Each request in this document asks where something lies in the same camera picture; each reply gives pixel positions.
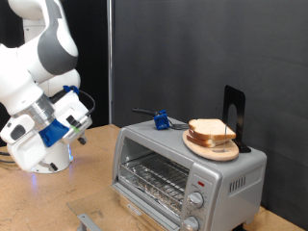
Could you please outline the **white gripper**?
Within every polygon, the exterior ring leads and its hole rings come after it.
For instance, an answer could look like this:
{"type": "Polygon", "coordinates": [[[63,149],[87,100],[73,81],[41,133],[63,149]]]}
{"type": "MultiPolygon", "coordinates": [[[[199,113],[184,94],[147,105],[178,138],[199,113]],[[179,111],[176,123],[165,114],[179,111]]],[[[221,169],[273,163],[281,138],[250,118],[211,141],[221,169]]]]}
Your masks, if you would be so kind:
{"type": "Polygon", "coordinates": [[[16,164],[27,172],[59,172],[72,161],[69,145],[87,143],[92,124],[90,110],[79,91],[60,91],[53,103],[43,94],[6,124],[7,148],[16,164]]]}

